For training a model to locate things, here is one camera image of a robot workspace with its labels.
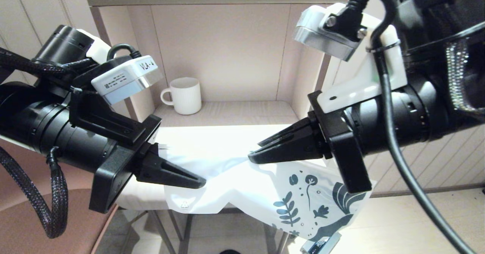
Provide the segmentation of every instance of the white plastic bag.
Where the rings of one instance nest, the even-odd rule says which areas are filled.
[[[337,170],[307,161],[258,165],[248,145],[160,145],[160,156],[206,178],[200,189],[165,186],[170,209],[218,213],[232,203],[274,228],[317,242],[349,225],[371,192],[349,194]]]

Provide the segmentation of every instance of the braided cable sleeve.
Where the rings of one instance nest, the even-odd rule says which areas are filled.
[[[66,179],[64,178],[61,167],[57,165],[57,159],[55,159],[55,151],[57,148],[54,147],[53,150],[47,156],[47,163],[51,169],[52,187],[52,211],[50,211],[39,190],[21,166],[19,166],[7,151],[0,147],[0,162],[2,166],[24,192],[49,238],[59,237],[66,230],[68,204]]]
[[[36,64],[29,59],[0,47],[0,66],[18,69],[34,75],[65,75],[76,71],[86,71],[95,67],[97,63],[91,58],[63,64],[61,66]]]

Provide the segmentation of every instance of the wall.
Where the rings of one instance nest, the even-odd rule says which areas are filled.
[[[0,47],[27,58],[37,54],[60,24],[99,35],[86,0],[0,0],[0,18]],[[24,72],[14,72],[7,79],[30,85],[35,80],[34,76]],[[119,102],[113,108],[130,116],[125,102]]]
[[[152,88],[152,101],[157,106],[160,91],[184,76],[200,80],[203,101],[307,101],[305,95],[293,96],[304,47],[292,36],[301,12],[309,6],[140,5],[91,9],[99,14],[96,23],[100,30],[106,30],[109,40],[123,37],[155,58],[165,76],[165,81]],[[320,64],[308,64],[316,68],[308,70],[311,77],[318,75]],[[298,93],[305,94],[305,88],[313,91],[315,83],[310,78],[301,79]]]

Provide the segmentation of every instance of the black cylindrical joint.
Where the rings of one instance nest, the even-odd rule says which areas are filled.
[[[86,58],[94,40],[80,31],[59,25],[32,59],[39,64],[62,65]]]
[[[62,99],[22,83],[0,85],[0,135],[59,161],[94,173],[116,141],[73,126]]]
[[[426,109],[409,87],[393,91],[393,111],[396,134],[400,145],[423,142],[429,138],[430,125]],[[381,97],[354,104],[344,111],[363,154],[374,154],[387,149],[382,116]]]
[[[436,140],[444,135],[480,125],[480,121],[450,109],[440,91],[424,76],[407,76],[408,85],[392,92],[398,143],[406,146]],[[381,96],[344,110],[344,119],[355,133],[363,154],[388,149]]]

